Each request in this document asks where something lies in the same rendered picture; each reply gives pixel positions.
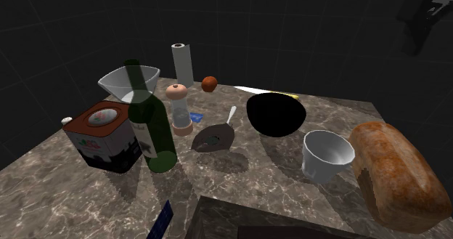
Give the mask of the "dark blue flat object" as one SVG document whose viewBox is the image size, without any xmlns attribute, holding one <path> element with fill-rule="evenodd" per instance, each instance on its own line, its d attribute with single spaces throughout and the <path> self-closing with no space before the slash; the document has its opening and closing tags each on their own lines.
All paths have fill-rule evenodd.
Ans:
<svg viewBox="0 0 453 239">
<path fill-rule="evenodd" d="M 170 201 L 167 200 L 159 213 L 146 239 L 163 239 L 163 236 L 174 216 Z"/>
</svg>

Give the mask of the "black bowl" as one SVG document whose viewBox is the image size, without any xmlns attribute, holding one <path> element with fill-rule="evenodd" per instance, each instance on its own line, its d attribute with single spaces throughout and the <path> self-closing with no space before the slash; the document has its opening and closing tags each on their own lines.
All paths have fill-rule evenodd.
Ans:
<svg viewBox="0 0 453 239">
<path fill-rule="evenodd" d="M 246 103 L 253 128 L 268 137 L 285 137 L 297 131 L 306 119 L 306 109 L 296 99 L 284 94 L 263 93 Z"/>
</svg>

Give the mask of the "brown bread loaf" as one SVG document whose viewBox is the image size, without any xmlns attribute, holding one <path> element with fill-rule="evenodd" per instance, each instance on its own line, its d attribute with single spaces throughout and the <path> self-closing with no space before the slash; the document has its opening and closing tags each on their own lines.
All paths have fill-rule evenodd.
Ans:
<svg viewBox="0 0 453 239">
<path fill-rule="evenodd" d="M 348 139 L 352 167 L 373 219 L 388 229 L 420 234 L 450 217 L 447 191 L 417 148 L 395 127 L 372 121 Z"/>
</svg>

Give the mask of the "square tin with brown lid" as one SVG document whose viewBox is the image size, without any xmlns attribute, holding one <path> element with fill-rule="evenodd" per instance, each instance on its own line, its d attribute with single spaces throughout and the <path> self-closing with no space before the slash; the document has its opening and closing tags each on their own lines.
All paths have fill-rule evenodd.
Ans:
<svg viewBox="0 0 453 239">
<path fill-rule="evenodd" d="M 62 129 L 85 162 L 115 173 L 127 172 L 142 155 L 128 119 L 128 105 L 103 100 Z"/>
</svg>

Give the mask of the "white cup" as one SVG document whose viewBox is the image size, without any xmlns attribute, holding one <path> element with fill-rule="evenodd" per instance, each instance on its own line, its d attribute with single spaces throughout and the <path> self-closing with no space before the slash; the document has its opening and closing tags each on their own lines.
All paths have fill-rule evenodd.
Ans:
<svg viewBox="0 0 453 239">
<path fill-rule="evenodd" d="M 325 184 L 354 160 L 355 151 L 342 136 L 325 130 L 313 130 L 303 138 L 302 172 L 312 182 Z"/>
</svg>

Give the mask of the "white angular bowl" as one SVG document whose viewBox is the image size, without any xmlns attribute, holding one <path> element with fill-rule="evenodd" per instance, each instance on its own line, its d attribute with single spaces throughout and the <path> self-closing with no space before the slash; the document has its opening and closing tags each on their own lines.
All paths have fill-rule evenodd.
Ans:
<svg viewBox="0 0 453 239">
<path fill-rule="evenodd" d="M 141 65 L 141 71 L 146 88 L 152 94 L 155 91 L 159 79 L 160 69 Z M 103 76 L 98 81 L 98 84 L 121 102 L 130 103 L 133 99 L 133 88 L 128 79 L 128 73 L 125 66 Z"/>
</svg>

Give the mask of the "white paper towel roll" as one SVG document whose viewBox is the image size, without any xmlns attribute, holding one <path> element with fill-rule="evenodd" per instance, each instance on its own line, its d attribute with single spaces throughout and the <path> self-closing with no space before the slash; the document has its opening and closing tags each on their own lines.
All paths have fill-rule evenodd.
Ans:
<svg viewBox="0 0 453 239">
<path fill-rule="evenodd" d="M 171 48 L 178 83 L 190 88 L 194 79 L 189 44 L 173 44 Z"/>
</svg>

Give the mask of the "clear pepper mill, wooden top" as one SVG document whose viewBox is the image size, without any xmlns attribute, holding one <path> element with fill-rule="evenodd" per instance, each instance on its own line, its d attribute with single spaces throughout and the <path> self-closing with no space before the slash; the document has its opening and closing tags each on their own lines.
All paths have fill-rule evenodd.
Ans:
<svg viewBox="0 0 453 239">
<path fill-rule="evenodd" d="M 191 134 L 193 125 L 187 108 L 187 88 L 182 84 L 172 84 L 166 89 L 166 96 L 171 100 L 174 134 L 180 137 Z"/>
</svg>

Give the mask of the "orange-brown round fruit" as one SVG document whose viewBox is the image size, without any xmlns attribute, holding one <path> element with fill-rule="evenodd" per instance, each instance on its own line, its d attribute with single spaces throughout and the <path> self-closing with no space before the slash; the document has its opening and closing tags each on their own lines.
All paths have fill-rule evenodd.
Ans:
<svg viewBox="0 0 453 239">
<path fill-rule="evenodd" d="M 213 92 L 214 89 L 217 87 L 218 81 L 213 76 L 207 76 L 203 79 L 201 83 L 201 87 L 204 92 Z"/>
</svg>

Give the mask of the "dark green wine bottle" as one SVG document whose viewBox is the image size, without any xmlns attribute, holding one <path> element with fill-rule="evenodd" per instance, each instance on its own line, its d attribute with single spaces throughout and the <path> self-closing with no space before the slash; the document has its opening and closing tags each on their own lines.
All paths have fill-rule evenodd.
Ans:
<svg viewBox="0 0 453 239">
<path fill-rule="evenodd" d="M 138 59 L 123 62 L 132 87 L 128 119 L 150 171 L 163 173 L 177 162 L 166 107 L 155 96 L 159 70 L 141 66 Z"/>
</svg>

